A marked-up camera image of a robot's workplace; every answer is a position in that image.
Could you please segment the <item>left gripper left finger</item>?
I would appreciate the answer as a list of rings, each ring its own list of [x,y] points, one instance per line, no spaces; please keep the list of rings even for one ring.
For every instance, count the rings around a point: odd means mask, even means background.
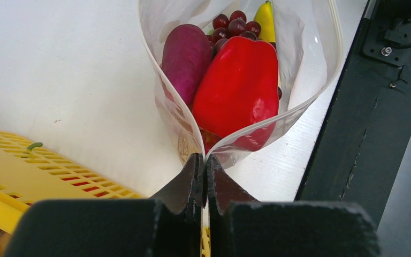
[[[156,204],[152,256],[202,255],[203,185],[203,157],[195,153],[150,197]]]

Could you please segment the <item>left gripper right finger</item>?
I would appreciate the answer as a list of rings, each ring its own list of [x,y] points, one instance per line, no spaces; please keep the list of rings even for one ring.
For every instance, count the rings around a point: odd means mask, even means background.
[[[224,170],[216,155],[206,163],[211,256],[232,256],[233,226],[228,211],[233,202],[256,202]]]

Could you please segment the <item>red bell pepper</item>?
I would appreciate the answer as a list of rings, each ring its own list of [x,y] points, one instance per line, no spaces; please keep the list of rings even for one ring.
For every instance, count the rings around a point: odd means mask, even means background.
[[[220,139],[278,115],[278,71],[272,44],[241,36],[224,43],[192,105],[206,152]]]

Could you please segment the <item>clear zip top bag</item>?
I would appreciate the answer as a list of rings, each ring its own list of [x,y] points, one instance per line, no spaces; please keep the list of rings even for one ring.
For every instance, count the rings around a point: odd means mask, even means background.
[[[176,154],[232,167],[281,138],[338,72],[335,1],[268,1],[272,38],[237,21],[263,1],[139,1],[155,104]]]

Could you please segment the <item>purple sweet potato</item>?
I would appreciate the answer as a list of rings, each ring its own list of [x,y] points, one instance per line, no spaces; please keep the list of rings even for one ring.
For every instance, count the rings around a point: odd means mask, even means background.
[[[161,68],[187,106],[192,105],[211,61],[210,41],[198,26],[182,24],[167,36]]]

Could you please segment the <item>dark purple grapes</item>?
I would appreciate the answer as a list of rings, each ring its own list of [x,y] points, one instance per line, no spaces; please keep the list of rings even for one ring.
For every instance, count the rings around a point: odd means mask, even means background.
[[[202,88],[217,102],[250,104],[280,99],[276,44],[258,37],[260,24],[247,20],[241,10],[229,17],[220,14],[212,24],[216,55]]]

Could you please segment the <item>yellow banana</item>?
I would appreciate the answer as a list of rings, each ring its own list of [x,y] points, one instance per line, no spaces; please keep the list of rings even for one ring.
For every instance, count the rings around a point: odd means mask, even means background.
[[[276,41],[272,3],[270,1],[265,1],[258,8],[253,20],[261,26],[261,32],[258,36],[260,39],[267,42]]]

